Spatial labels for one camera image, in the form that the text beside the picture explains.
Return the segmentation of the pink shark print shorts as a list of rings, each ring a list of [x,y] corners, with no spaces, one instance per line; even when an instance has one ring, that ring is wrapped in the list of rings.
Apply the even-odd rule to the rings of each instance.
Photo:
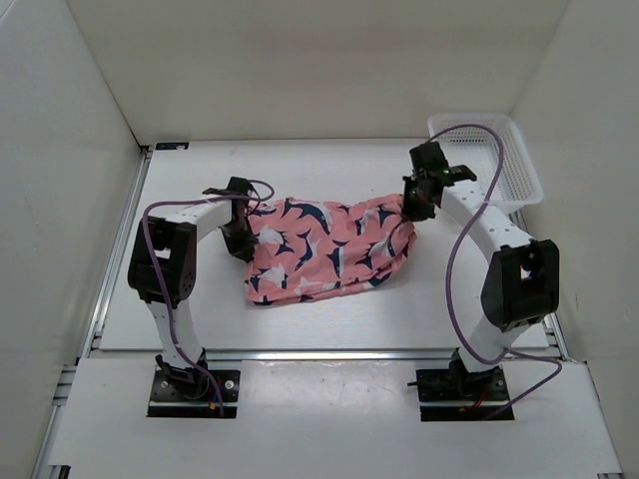
[[[398,273],[416,240],[403,196],[346,205],[285,198],[250,215],[257,236],[246,300],[313,302],[374,289]]]

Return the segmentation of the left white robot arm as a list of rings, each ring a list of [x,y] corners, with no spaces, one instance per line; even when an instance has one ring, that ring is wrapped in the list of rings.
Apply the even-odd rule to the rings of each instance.
[[[219,231],[231,256],[251,261],[257,240],[249,208],[261,201],[253,180],[232,177],[225,188],[207,189],[196,200],[160,201],[143,209],[128,284],[154,317],[163,346],[158,366],[188,399],[205,395],[214,381],[189,305],[198,243]]]

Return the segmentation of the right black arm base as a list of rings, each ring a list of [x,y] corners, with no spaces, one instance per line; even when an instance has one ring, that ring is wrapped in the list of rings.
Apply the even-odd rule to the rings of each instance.
[[[503,369],[468,372],[458,350],[446,368],[421,368],[406,383],[415,388],[421,422],[512,421],[515,419]]]

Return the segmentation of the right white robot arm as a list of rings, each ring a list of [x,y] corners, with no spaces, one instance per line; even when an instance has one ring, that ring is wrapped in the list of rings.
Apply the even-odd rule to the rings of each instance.
[[[559,248],[554,241],[534,239],[513,224],[490,202],[469,167],[448,163],[439,143],[418,145],[409,156],[412,172],[403,179],[403,217],[420,222],[443,211],[462,227],[444,280],[448,314],[460,342],[455,359],[462,364],[449,372],[448,386],[457,397],[469,399],[483,388],[483,373],[510,353],[513,342],[557,309]],[[487,261],[479,297],[481,317],[469,335],[462,332],[452,294],[454,262],[466,239]]]

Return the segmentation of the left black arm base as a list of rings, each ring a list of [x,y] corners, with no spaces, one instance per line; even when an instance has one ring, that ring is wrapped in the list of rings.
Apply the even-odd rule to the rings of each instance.
[[[155,357],[156,370],[149,395],[150,418],[235,419],[241,389],[238,369],[213,369],[211,378],[188,367],[170,365],[161,354]]]

